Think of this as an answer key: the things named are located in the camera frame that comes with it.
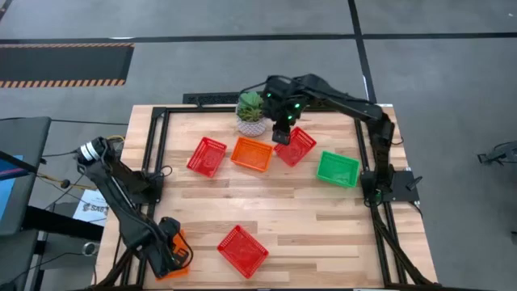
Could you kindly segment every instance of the caution tape stripe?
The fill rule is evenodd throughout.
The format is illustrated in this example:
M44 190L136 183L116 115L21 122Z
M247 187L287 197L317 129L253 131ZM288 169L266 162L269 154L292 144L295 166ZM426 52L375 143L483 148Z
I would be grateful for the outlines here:
M123 86L125 83L124 79L0 81L0 88Z
M0 44L0 49L135 47L134 43L113 44Z

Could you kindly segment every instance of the white pot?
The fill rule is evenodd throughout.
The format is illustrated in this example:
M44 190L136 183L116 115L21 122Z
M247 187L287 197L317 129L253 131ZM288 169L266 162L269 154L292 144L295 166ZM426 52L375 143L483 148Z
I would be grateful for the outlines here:
M266 131L266 119L262 118L256 122L248 122L241 119L241 117L237 117L237 129L247 137L257 137L263 134Z

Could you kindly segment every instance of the red basket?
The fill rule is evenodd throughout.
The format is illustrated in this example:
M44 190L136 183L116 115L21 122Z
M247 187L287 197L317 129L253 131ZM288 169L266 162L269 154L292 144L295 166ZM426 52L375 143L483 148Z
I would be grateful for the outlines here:
M248 234L242 226L235 226L217 250L246 278L257 271L269 251Z
M275 152L285 163L294 167L315 145L316 141L310 135L295 127L291 131L289 145L278 144L275 146Z
M188 161L187 168L212 178L225 156L225 151L225 144L203 137Z

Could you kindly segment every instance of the gray floor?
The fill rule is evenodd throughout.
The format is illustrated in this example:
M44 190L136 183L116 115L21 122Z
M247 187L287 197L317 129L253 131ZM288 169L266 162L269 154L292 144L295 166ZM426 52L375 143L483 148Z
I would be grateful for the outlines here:
M364 33L517 32L513 0L356 2ZM351 32L344 0L14 0L0 22L3 39ZM517 167L481 166L476 154L517 139L517 39L367 40L366 49L378 102L395 104L410 165L424 177L418 188L439 281L514 290ZM2 89L0 118L127 122L133 104L180 103L183 93L308 72L366 97L353 40L150 43L137 44L126 85ZM125 129L53 123L45 151ZM69 158L42 171L78 176ZM44 207L58 195L38 182L31 204ZM84 287L90 268L49 271L43 290Z

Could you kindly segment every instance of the green basket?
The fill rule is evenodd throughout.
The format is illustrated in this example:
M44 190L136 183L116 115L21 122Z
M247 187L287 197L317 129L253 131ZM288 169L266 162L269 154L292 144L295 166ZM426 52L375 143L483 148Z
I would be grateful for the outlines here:
M353 188L357 184L359 161L324 150L316 176L341 187Z

